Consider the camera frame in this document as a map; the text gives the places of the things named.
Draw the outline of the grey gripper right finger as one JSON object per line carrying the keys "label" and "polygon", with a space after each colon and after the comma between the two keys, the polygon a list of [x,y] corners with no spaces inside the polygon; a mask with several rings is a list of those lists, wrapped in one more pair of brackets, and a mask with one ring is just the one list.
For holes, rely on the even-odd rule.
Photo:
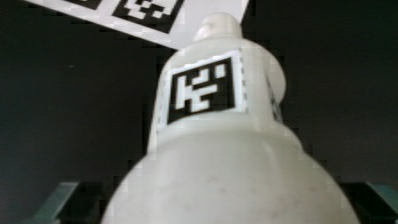
{"label": "grey gripper right finger", "polygon": [[398,190],[381,183],[365,183],[365,224],[398,224]]}

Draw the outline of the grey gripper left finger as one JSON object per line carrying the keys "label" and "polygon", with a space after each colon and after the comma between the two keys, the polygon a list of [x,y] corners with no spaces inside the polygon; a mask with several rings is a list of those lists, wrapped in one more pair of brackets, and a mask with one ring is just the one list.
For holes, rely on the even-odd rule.
{"label": "grey gripper left finger", "polygon": [[38,207],[31,217],[26,218],[19,224],[62,224],[60,212],[65,208],[76,187],[76,182],[62,182],[56,185],[42,206]]}

